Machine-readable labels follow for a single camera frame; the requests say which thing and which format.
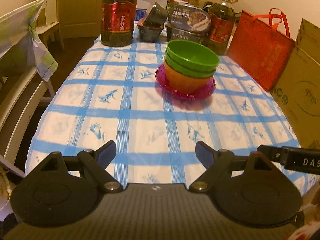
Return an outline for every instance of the floor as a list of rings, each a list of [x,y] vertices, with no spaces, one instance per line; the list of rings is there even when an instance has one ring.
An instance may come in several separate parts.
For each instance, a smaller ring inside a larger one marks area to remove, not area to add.
[[[50,53],[58,63],[58,69],[51,77],[51,83],[55,91],[59,89],[63,81],[69,76],[87,49],[93,45],[95,39],[96,37],[64,39],[64,51],[61,50],[58,42],[48,44]],[[46,106],[37,107],[22,139],[15,165],[23,171],[25,170],[31,139],[36,132],[38,123],[45,109]]]

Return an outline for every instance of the red bag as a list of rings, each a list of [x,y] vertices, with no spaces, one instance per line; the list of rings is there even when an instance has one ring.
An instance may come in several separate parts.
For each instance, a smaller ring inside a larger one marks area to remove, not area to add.
[[[294,47],[290,38],[287,17],[279,14],[252,15],[242,11],[238,27],[227,51],[227,56],[269,91],[276,84]],[[268,18],[269,25],[258,18]],[[272,19],[280,22],[272,25]],[[286,35],[277,30],[283,22]]]

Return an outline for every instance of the chair seat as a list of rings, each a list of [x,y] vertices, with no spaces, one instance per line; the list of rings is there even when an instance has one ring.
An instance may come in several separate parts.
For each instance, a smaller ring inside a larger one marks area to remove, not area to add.
[[[39,26],[36,27],[36,32],[38,35],[45,33],[47,30],[50,30],[52,27],[54,27],[55,25],[59,24],[59,22],[54,22],[53,24],[47,26]]]

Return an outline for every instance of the pink plate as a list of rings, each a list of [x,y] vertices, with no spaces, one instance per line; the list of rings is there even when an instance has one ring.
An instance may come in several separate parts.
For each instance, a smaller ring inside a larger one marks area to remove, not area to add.
[[[170,86],[169,81],[167,80],[167,78],[165,76],[163,64],[161,64],[158,67],[158,69],[156,70],[156,80],[158,81],[160,86],[162,86],[162,88],[167,90],[170,94],[172,94],[173,96],[175,96],[177,98],[185,99],[185,100],[205,99],[205,98],[209,97],[210,95],[212,95],[212,93],[214,92],[214,90],[216,88],[216,84],[214,83],[214,80],[212,78],[205,84],[205,86],[197,89],[192,94],[184,94],[184,93],[178,92],[177,90],[174,90]]]

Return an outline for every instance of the green and white checkered cloth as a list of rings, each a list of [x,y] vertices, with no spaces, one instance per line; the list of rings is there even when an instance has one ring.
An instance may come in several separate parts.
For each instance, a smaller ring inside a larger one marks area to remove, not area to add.
[[[22,74],[36,66],[49,81],[58,64],[36,34],[44,0],[33,1],[0,17],[0,77]]]

